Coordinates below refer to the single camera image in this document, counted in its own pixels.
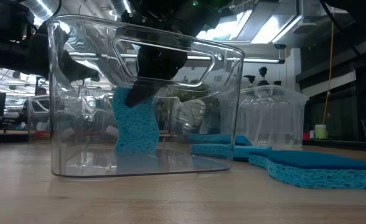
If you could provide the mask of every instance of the wooden table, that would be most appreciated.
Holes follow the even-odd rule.
[[[366,160],[366,152],[304,147]],[[366,190],[309,190],[235,162],[216,174],[71,181],[44,144],[0,145],[0,223],[364,223]]]

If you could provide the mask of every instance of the fluorescent light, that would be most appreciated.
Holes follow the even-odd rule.
[[[276,37],[278,31],[278,20],[275,16],[271,16],[251,40],[251,44],[267,44]]]
[[[36,0],[36,1],[40,4],[40,6],[42,6],[45,9],[46,14],[48,16],[53,15],[52,11],[49,9],[49,7],[47,7],[47,5],[42,0]]]
[[[137,58],[137,54],[121,54],[121,57],[123,58]]]
[[[210,60],[208,56],[187,56],[189,60]]]
[[[229,40],[236,39],[238,37],[241,30],[244,28],[246,22],[250,18],[251,13],[252,13],[252,10],[248,10],[247,12],[244,13],[244,16],[241,17],[240,21],[238,22],[237,28],[235,29],[234,32],[232,32]]]
[[[244,62],[278,63],[279,61],[278,59],[244,58]]]
[[[40,26],[40,25],[42,25],[43,22],[44,22],[44,20],[39,18],[39,17],[34,18],[34,25],[35,26]]]
[[[302,16],[298,16],[297,18],[295,18],[294,21],[292,21],[292,23],[290,23],[287,27],[285,27],[271,42],[275,43],[277,42],[280,38],[282,38],[289,30],[292,29],[292,27],[294,27],[300,20],[302,19]]]
[[[78,53],[78,52],[70,52],[70,55],[95,55],[93,53]],[[121,57],[123,58],[137,58],[137,54],[121,54]],[[187,56],[187,59],[189,60],[210,60],[209,56]],[[244,58],[244,62],[259,62],[259,63],[279,63],[280,60],[278,59],[266,59],[266,58]]]
[[[6,95],[11,96],[35,96],[33,93],[6,93]]]
[[[247,10],[236,15],[235,21],[219,23],[214,29],[207,31],[201,31],[198,35],[198,39],[226,41],[237,38],[245,23],[250,17],[252,10]]]
[[[131,8],[129,7],[127,0],[123,0],[123,4],[125,5],[125,9],[127,10],[127,12],[131,13]]]
[[[121,54],[121,57],[123,58],[137,58],[137,54]],[[210,60],[210,57],[208,56],[187,56],[187,59],[189,60]]]

